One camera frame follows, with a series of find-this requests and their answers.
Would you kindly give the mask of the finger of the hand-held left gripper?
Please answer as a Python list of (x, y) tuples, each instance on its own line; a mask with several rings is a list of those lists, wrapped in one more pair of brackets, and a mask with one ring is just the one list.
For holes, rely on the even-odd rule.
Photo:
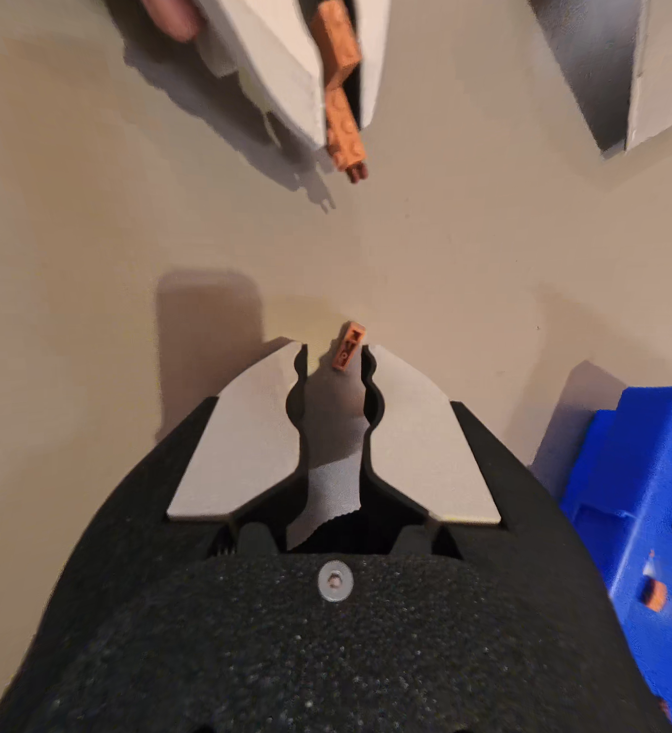
[(354, 1), (357, 39), (362, 52), (359, 65), (359, 123), (373, 121), (383, 76), (391, 1)]
[(216, 77), (245, 73), (256, 94), (312, 150), (326, 146), (321, 54), (296, 1), (197, 1), (195, 41)]

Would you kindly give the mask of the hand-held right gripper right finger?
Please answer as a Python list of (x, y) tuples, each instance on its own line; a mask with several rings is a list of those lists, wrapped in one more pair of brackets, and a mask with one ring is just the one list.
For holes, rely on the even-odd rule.
[(362, 507), (398, 523), (498, 526), (499, 510), (441, 388), (380, 345), (362, 349), (362, 382)]

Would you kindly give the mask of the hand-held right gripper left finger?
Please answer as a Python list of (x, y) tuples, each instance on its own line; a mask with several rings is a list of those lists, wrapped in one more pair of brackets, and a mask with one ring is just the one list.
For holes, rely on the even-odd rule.
[(306, 381), (307, 346), (287, 342), (223, 388), (167, 518), (291, 524), (307, 502)]

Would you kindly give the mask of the brown brick assembly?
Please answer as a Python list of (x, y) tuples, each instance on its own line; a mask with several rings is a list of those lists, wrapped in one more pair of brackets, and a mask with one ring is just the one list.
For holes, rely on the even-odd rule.
[(310, 32), (323, 65), (325, 148), (334, 168), (355, 185), (368, 178), (368, 168), (358, 123), (343, 85), (360, 64), (362, 52), (345, 3), (319, 2)]

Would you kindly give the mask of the small orange plate brick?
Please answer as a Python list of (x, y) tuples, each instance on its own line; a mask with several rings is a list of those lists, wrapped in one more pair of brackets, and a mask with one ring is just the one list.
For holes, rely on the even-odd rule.
[(341, 341), (331, 361), (331, 368), (344, 372), (357, 354), (366, 335), (366, 329), (358, 322), (349, 321), (342, 330)]

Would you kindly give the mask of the blue plastic bin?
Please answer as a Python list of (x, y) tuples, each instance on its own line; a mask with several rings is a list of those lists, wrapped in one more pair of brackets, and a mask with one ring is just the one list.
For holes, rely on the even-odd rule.
[[(596, 412), (560, 506), (672, 722), (672, 387), (628, 388), (615, 409)], [(650, 576), (667, 587), (659, 613), (641, 600)]]

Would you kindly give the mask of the brick instruction booklet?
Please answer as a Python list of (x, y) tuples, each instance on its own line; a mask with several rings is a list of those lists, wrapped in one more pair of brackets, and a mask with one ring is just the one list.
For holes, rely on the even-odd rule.
[(672, 127), (672, 1), (530, 1), (604, 158)]

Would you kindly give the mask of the grey desk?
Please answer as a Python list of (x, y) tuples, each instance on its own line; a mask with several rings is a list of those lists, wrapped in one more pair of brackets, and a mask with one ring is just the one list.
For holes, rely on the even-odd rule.
[(526, 2), (394, 2), (363, 139), (354, 186), (136, 2), (0, 2), (0, 699), (111, 491), (287, 339), (347, 484), (346, 321), (551, 491), (672, 386), (672, 131), (602, 158)]

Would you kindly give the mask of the person's left hand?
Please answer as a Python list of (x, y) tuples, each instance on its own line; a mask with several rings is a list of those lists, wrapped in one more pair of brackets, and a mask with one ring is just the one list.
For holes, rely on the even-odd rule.
[(194, 1), (141, 1), (151, 21), (177, 42), (193, 42), (206, 20)]

